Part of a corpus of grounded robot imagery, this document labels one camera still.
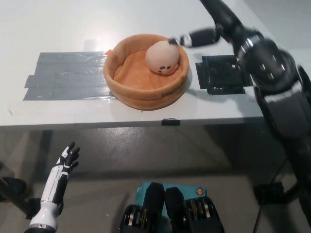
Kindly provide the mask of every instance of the black tape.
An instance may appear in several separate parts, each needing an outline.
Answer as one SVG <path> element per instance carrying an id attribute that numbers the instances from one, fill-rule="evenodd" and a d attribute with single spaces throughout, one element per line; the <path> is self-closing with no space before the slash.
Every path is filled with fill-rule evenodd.
<path id="1" fill-rule="evenodd" d="M 196 70 L 200 88 L 209 94 L 244 94 L 243 87 L 253 85 L 250 74 L 234 55 L 203 56 L 202 61 L 196 63 Z"/>
<path id="2" fill-rule="evenodd" d="M 175 118 L 163 119 L 161 122 L 161 126 L 180 126 L 180 120 Z"/>

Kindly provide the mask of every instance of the white robotic hand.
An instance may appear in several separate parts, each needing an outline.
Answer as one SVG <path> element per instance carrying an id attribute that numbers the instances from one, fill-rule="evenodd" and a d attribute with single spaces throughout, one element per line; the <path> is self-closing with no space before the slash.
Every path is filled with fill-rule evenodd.
<path id="1" fill-rule="evenodd" d="M 74 142 L 67 146 L 52 168 L 42 194 L 41 209 L 31 220 L 29 229 L 25 233 L 54 233 L 57 231 L 56 218 L 62 212 L 68 177 L 73 168 L 78 166 L 78 162 L 75 160 L 79 157 L 80 148 L 73 150 L 74 146 Z"/>

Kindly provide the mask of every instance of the robotic arm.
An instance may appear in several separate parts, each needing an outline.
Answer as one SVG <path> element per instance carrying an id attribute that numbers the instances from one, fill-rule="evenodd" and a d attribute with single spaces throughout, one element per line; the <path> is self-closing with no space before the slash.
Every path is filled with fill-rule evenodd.
<path id="1" fill-rule="evenodd" d="M 72 142 L 65 148 L 56 165 L 52 168 L 46 182 L 39 212 L 31 220 L 29 229 L 25 233 L 55 233 L 57 231 L 56 218 L 63 209 L 63 197 L 68 177 L 71 171 L 78 166 L 75 160 L 79 157 L 79 148 L 73 150 Z"/>
<path id="2" fill-rule="evenodd" d="M 200 2 L 212 16 L 215 27 L 171 38 L 169 43 L 191 48 L 215 44 L 222 37 L 232 44 L 235 56 L 252 76 L 265 121 L 283 145 L 297 178 L 290 192 L 273 198 L 285 203 L 298 195 L 311 225 L 310 79 L 302 67 L 296 67 L 288 52 L 280 50 L 259 31 L 245 27 L 221 0 Z"/>

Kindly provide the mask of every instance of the plush toy face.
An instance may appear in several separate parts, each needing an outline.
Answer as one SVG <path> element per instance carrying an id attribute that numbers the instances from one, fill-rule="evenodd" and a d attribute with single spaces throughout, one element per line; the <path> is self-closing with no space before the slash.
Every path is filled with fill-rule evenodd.
<path id="1" fill-rule="evenodd" d="M 146 63 L 151 71 L 168 75 L 175 71 L 179 60 L 179 52 L 175 45 L 160 41 L 152 45 L 146 52 Z"/>

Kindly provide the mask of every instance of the plush bowl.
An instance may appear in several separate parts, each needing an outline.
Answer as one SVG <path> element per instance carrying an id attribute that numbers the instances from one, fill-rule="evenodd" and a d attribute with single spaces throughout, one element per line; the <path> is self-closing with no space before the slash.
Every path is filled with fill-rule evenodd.
<path id="1" fill-rule="evenodd" d="M 172 104 L 185 92 L 189 60 L 182 47 L 178 47 L 178 67 L 173 74 L 161 76 L 146 65 L 147 49 L 162 40 L 167 38 L 134 35 L 107 52 L 104 77 L 112 94 L 124 104 L 140 110 L 155 110 Z"/>

